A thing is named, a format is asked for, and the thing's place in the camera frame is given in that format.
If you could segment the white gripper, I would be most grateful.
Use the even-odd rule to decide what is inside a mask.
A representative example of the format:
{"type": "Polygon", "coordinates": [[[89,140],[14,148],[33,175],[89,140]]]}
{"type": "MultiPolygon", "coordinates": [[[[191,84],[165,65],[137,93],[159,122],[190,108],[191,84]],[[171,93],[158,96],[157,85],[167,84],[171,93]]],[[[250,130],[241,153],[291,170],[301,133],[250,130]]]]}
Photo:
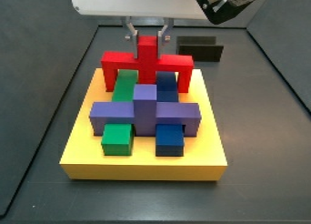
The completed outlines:
{"type": "Polygon", "coordinates": [[[73,0],[74,8],[81,15],[123,16],[122,25],[129,30],[126,39],[133,44],[134,57],[138,57],[139,31],[131,22],[134,17],[167,17],[157,35],[158,54],[170,42],[170,31],[174,19],[202,20],[206,15],[197,0],[73,0]]]}

